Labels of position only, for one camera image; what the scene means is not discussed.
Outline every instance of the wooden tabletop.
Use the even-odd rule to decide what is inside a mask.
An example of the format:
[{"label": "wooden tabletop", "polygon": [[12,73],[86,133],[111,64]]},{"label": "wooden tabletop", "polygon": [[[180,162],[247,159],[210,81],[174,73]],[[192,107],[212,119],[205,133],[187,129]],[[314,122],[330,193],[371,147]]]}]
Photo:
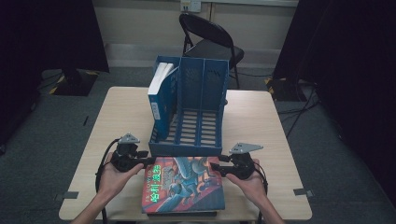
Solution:
[{"label": "wooden tabletop", "polygon": [[[148,88],[113,87],[106,96],[90,139],[82,154],[69,191],[77,191],[76,199],[64,199],[60,218],[76,217],[95,195],[95,173],[107,146],[116,138],[131,133],[140,139],[138,150],[149,150],[153,117],[147,96]],[[268,197],[278,213],[287,220],[307,220],[312,211],[305,195],[296,196],[302,189],[289,144],[285,137],[271,95],[266,91],[227,91],[228,104],[224,109],[222,126],[223,154],[236,143],[263,145],[251,152],[264,169]],[[232,221],[257,219],[259,210],[247,200],[241,189],[223,178],[226,209],[216,217],[148,217],[141,213],[144,172],[139,172],[106,207],[112,220],[152,221]]]}]

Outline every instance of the black curtain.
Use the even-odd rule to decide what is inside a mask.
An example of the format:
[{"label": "black curtain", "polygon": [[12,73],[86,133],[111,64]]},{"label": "black curtain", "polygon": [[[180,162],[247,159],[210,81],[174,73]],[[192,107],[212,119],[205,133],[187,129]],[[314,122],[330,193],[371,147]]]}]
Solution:
[{"label": "black curtain", "polygon": [[300,0],[281,56],[275,75],[318,83],[343,140],[396,205],[396,1]]},{"label": "black curtain", "polygon": [[1,143],[16,126],[13,117],[19,113],[23,102],[36,94],[41,73],[64,67],[108,72],[92,1],[2,1]]}]

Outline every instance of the book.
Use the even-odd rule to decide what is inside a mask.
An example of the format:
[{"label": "book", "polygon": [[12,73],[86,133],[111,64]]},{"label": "book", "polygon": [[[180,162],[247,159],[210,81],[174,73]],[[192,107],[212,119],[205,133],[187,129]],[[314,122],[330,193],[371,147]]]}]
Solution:
[{"label": "book", "polygon": [[142,213],[148,216],[214,216],[225,209],[217,157],[157,157],[145,170]]},{"label": "book", "polygon": [[159,63],[148,87],[148,100],[158,139],[166,139],[177,108],[177,68]]}]

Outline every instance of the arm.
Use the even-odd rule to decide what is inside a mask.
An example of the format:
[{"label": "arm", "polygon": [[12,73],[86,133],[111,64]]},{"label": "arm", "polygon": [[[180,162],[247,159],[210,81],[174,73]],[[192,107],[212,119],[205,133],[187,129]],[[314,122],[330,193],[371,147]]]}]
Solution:
[{"label": "arm", "polygon": [[285,223],[268,199],[264,185],[262,184],[262,178],[256,171],[246,180],[240,180],[232,174],[227,174],[226,177],[237,185],[244,192],[245,196],[260,209],[265,223]]},{"label": "arm", "polygon": [[143,164],[137,164],[128,172],[118,171],[113,164],[108,163],[113,153],[108,153],[106,166],[102,173],[99,190],[87,207],[71,222],[72,224],[93,223],[103,208],[125,187],[128,180],[136,175]]}]

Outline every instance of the gray carpet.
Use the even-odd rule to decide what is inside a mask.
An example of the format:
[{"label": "gray carpet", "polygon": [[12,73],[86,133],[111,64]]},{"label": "gray carpet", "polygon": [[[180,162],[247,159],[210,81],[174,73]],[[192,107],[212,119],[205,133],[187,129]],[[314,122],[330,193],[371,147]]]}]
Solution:
[{"label": "gray carpet", "polygon": [[[272,71],[241,68],[241,89],[266,91],[263,76]],[[99,75],[86,97],[50,95],[52,82],[58,78],[51,76],[58,73],[43,74],[48,78],[42,83],[35,111],[0,157],[0,224],[66,223],[59,219],[62,202],[55,198],[68,190],[107,90],[147,87],[152,76],[151,68],[111,68],[110,74]],[[231,79],[230,89],[235,86]],[[304,87],[307,96],[310,90]],[[317,100],[314,94],[311,104]],[[303,106],[303,102],[276,102],[278,111]],[[280,115],[280,119],[288,133],[296,116]],[[388,198],[360,158],[340,141],[334,127],[331,116],[317,105],[299,117],[290,133],[290,148],[304,187],[315,196],[309,198],[313,217],[288,223],[396,223]]]}]

